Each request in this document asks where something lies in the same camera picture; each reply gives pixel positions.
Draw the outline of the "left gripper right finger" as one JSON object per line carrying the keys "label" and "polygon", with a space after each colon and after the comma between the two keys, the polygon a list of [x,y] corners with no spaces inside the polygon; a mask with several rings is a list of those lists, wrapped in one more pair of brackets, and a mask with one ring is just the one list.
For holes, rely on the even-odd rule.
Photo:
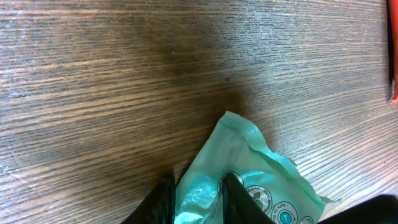
{"label": "left gripper right finger", "polygon": [[224,224],[274,224],[234,174],[226,173],[221,193]]}

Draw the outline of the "red Nescafe stick sachet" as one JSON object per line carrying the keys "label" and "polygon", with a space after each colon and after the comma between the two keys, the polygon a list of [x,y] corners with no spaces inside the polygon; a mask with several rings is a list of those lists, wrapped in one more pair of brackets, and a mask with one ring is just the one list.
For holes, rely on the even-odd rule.
{"label": "red Nescafe stick sachet", "polygon": [[387,37],[391,105],[397,104],[397,0],[387,0]]}

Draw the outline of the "mint green pack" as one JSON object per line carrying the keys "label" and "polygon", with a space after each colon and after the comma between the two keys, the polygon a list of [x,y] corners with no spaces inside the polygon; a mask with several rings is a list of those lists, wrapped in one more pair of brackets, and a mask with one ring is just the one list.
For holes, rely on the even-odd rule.
{"label": "mint green pack", "polygon": [[254,123],[227,111],[177,185],[175,222],[222,223],[227,173],[274,223],[317,223],[332,202],[317,195],[291,159],[268,148]]}

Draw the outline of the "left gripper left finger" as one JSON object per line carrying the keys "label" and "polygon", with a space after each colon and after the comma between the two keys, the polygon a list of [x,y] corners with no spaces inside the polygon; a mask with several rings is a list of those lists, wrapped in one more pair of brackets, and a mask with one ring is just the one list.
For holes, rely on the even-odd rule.
{"label": "left gripper left finger", "polygon": [[175,177],[167,174],[121,224],[174,224],[174,220]]}

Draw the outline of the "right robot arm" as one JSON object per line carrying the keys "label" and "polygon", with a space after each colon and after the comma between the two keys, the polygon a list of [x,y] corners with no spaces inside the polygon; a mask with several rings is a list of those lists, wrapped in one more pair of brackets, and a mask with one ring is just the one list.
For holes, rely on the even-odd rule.
{"label": "right robot arm", "polygon": [[397,197],[378,195],[318,224],[397,224]]}

